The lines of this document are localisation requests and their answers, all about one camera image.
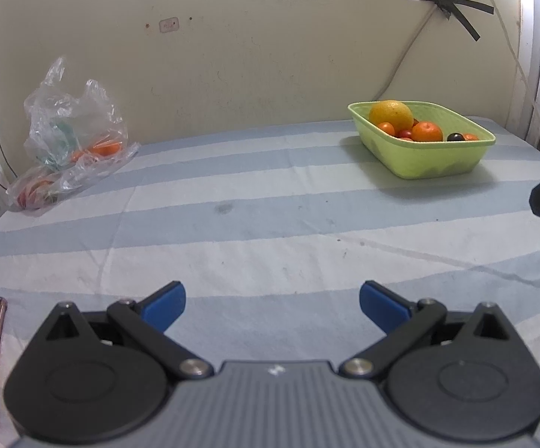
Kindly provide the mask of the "dark plum front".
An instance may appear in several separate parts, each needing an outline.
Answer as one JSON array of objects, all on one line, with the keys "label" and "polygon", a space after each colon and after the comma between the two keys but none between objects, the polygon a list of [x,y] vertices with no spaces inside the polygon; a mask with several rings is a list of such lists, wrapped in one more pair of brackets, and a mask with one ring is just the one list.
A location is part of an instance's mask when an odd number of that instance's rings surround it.
[{"label": "dark plum front", "polygon": [[447,137],[447,141],[464,141],[464,135],[459,133],[453,133],[449,134]]}]

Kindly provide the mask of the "red tomato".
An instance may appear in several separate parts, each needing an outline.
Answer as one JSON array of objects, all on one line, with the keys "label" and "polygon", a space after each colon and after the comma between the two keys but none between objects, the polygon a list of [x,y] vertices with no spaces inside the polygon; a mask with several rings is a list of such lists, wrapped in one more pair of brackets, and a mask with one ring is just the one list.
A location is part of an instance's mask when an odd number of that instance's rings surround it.
[{"label": "red tomato", "polygon": [[399,139],[402,140],[412,140],[412,131],[411,130],[401,130],[396,135]]}]

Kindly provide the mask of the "large yellow citrus fruit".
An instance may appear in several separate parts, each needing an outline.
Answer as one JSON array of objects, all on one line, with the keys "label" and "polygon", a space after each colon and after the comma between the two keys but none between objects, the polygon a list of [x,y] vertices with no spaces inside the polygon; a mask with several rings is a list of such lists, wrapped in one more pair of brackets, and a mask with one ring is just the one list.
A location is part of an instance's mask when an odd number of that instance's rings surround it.
[{"label": "large yellow citrus fruit", "polygon": [[378,127],[388,124],[388,134],[395,137],[401,131],[410,131],[415,123],[412,110],[397,100],[381,100],[374,103],[369,110],[368,120]]}]

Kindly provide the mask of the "green plastic basin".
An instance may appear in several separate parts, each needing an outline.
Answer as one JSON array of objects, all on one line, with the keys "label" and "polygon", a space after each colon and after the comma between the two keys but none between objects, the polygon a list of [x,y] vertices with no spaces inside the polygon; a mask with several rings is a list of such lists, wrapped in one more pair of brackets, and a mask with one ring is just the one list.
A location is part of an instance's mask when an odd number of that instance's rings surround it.
[{"label": "green plastic basin", "polygon": [[[493,133],[473,120],[425,101],[407,101],[413,118],[438,124],[444,141],[421,143],[391,137],[368,120],[374,101],[355,102],[348,106],[359,137],[390,172],[402,179],[441,178],[472,171],[496,143]],[[475,134],[479,141],[447,141],[449,134]]]}]

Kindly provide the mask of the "striped blue white cloth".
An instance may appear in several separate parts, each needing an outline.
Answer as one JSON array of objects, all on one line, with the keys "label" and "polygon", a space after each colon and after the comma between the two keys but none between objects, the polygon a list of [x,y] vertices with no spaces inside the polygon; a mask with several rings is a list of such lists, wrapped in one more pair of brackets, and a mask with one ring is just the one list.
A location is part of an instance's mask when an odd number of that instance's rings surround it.
[{"label": "striped blue white cloth", "polygon": [[213,364],[342,362],[380,337],[369,279],[453,311],[493,301],[540,363],[540,153],[484,126],[496,143],[455,177],[397,178],[349,121],[294,124],[149,144],[77,196],[4,214],[0,378],[54,304],[100,311],[173,280],[188,300],[170,334]]}]

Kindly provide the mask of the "orange in plastic bag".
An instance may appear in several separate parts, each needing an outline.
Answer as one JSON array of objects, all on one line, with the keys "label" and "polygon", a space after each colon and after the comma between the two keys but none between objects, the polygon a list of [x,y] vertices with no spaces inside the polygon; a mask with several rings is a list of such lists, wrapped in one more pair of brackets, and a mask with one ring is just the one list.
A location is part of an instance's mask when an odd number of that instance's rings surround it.
[{"label": "orange in plastic bag", "polygon": [[91,154],[100,157],[109,157],[117,154],[122,149],[123,144],[120,141],[101,141],[89,148],[89,151]]}]

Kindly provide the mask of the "clear plastic bag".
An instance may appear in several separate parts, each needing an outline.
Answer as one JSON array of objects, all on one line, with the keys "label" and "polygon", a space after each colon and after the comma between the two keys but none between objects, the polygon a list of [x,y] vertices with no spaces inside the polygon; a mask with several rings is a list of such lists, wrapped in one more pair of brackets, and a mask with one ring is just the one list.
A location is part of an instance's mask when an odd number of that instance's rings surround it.
[{"label": "clear plastic bag", "polygon": [[[88,80],[78,97],[63,90],[65,67],[64,57],[54,61],[24,102],[30,121],[24,149],[32,167],[6,190],[13,211],[38,211],[74,196],[127,164],[140,148],[98,81]],[[91,154],[101,141],[120,141],[123,149],[109,157]]]}]

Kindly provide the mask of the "wall sticker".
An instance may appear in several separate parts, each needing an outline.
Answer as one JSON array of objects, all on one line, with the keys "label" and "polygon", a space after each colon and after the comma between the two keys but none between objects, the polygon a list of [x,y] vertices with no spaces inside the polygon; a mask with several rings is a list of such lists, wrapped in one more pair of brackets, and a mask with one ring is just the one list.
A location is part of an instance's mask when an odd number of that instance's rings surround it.
[{"label": "wall sticker", "polygon": [[180,20],[178,17],[169,17],[159,22],[159,32],[167,34],[168,32],[176,31],[180,28]]}]

